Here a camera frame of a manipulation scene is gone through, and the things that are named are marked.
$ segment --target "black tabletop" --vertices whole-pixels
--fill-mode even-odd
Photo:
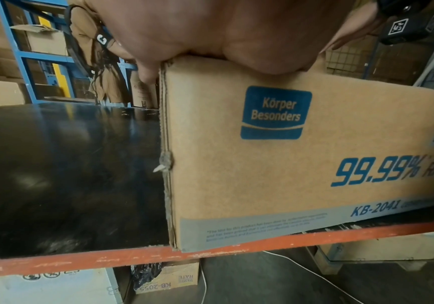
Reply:
[[[158,111],[0,107],[0,258],[168,244]]]

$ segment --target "red metal beam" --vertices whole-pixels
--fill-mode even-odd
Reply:
[[[433,231],[434,222],[430,222],[421,224],[405,224],[287,235],[194,253],[182,253],[180,251],[173,250],[169,246],[154,246],[134,249],[104,250],[37,257],[0,259],[0,276],[176,261],[209,256],[257,252],[263,250],[277,250],[330,243],[350,242]]]

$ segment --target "gray floor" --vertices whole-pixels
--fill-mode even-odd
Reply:
[[[276,251],[318,273],[305,248]],[[324,280],[292,262],[264,252],[201,260],[207,278],[205,304],[354,304]],[[421,271],[406,272],[396,264],[349,264],[338,275],[327,276],[365,304],[434,303],[434,263]],[[203,280],[198,286],[150,292],[135,296],[132,304],[200,304]]]

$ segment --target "blue metal shelf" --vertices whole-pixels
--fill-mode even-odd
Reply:
[[[34,104],[38,103],[46,103],[46,102],[52,102],[49,100],[40,100],[37,98],[35,94],[35,82],[32,78],[31,71],[28,67],[28,64],[26,62],[27,59],[30,60],[37,60],[39,62],[48,62],[48,63],[55,63],[58,64],[61,67],[61,73],[64,75],[64,77],[67,79],[67,83],[70,90],[71,97],[75,96],[75,92],[73,90],[72,86],[72,78],[78,77],[78,71],[75,71],[76,66],[75,62],[72,57],[69,56],[60,56],[60,55],[53,55],[53,54],[44,54],[44,53],[36,53],[36,52],[26,52],[22,51],[21,46],[18,43],[17,37],[14,33],[14,31],[10,28],[12,24],[12,20],[10,17],[10,13],[8,11],[6,2],[12,3],[15,6],[20,7],[25,11],[25,15],[27,16],[28,23],[34,24],[34,20],[32,17],[32,14],[35,14],[39,17],[45,18],[51,22],[51,24],[58,28],[58,26],[64,26],[65,22],[63,19],[58,18],[56,16],[52,16],[49,14],[46,14],[40,10],[38,10],[36,7],[32,6],[31,3],[39,3],[39,4],[49,4],[49,5],[56,5],[56,6],[62,6],[66,7],[68,4],[66,0],[29,0],[29,1],[22,1],[22,0],[0,0],[0,18],[2,20],[3,28],[5,30],[5,34],[8,37],[8,40],[10,41],[10,45],[12,47],[12,51],[15,55],[15,59],[18,64],[18,68],[20,69],[20,72],[22,74],[22,78],[26,84],[26,87],[28,89],[28,93],[30,96],[30,100]],[[127,77],[127,70],[136,70],[137,67],[133,64],[126,63],[124,60],[120,59],[120,62],[118,62],[118,66],[123,74],[123,77],[125,79],[127,88],[129,88],[129,81]],[[48,73],[45,73],[47,77],[47,81],[49,81],[49,84],[53,85],[54,81],[50,79],[54,79],[52,76]]]

